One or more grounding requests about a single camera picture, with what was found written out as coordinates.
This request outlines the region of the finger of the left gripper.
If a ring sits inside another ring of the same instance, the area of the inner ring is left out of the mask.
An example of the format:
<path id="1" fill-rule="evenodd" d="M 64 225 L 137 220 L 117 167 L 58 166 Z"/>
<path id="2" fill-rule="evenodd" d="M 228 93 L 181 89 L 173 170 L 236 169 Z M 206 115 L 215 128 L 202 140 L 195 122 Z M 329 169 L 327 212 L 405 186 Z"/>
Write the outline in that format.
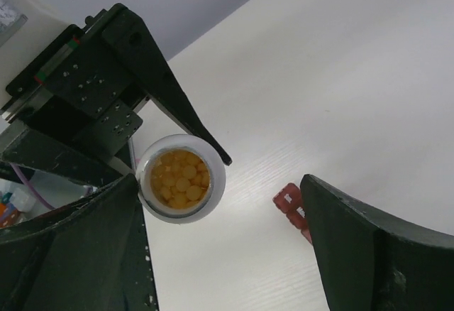
<path id="1" fill-rule="evenodd" d="M 188 134 L 208 142 L 222 162 L 230 165 L 231 157 L 202 124 L 144 20 L 123 4 L 115 4 L 108 12 L 113 17 L 103 27 L 101 39 L 121 65 L 161 111 Z"/>
<path id="2" fill-rule="evenodd" d="M 131 173 L 120 160 L 109 165 L 30 128 L 1 132 L 1 161 L 95 187 Z"/>

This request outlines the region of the red weekly pill organizer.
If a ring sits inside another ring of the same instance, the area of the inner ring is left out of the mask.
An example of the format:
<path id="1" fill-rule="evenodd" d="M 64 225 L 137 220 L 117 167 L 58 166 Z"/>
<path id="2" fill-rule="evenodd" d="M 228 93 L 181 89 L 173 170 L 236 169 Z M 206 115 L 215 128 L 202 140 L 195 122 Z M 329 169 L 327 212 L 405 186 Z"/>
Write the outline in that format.
<path id="1" fill-rule="evenodd" d="M 286 216 L 289 222 L 300 231 L 301 235 L 310 244 L 313 244 L 301 190 L 294 183 L 290 182 L 272 198 L 272 201 L 276 208 Z"/>

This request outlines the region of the white pill bottle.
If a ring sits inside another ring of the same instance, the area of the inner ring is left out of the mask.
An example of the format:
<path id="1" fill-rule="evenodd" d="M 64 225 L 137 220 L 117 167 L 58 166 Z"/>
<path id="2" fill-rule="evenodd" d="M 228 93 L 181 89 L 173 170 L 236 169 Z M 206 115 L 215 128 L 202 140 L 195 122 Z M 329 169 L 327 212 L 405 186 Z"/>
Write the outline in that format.
<path id="1" fill-rule="evenodd" d="M 144 152 L 135 177 L 144 208 L 172 224 L 198 221 L 221 201 L 226 169 L 215 148 L 190 135 L 161 138 Z"/>

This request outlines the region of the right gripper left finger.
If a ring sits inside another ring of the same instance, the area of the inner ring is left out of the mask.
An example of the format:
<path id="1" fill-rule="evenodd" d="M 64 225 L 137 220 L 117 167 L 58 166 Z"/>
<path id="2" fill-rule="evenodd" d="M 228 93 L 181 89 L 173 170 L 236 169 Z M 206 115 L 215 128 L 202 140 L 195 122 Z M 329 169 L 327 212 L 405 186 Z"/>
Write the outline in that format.
<path id="1" fill-rule="evenodd" d="M 2 310 L 157 310 L 138 183 L 1 230 Z"/>

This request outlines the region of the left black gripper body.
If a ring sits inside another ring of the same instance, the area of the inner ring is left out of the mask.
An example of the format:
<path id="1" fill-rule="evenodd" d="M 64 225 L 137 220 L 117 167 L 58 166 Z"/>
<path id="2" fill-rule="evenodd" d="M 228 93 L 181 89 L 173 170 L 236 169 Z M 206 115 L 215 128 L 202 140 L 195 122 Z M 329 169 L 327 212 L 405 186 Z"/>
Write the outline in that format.
<path id="1" fill-rule="evenodd" d="M 101 39 L 112 17 L 104 10 L 84 27 L 70 24 L 7 85 L 6 129 L 34 129 L 109 165 L 125 163 L 118 155 L 149 97 Z"/>

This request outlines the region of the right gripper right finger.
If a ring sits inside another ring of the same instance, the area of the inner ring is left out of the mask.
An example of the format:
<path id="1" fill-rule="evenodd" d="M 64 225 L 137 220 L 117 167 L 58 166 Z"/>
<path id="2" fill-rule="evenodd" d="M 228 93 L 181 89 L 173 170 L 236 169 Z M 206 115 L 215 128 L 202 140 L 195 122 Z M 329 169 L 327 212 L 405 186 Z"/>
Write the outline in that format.
<path id="1" fill-rule="evenodd" d="M 330 310 L 453 309 L 453 236 L 314 175 L 305 175 L 300 189 Z"/>

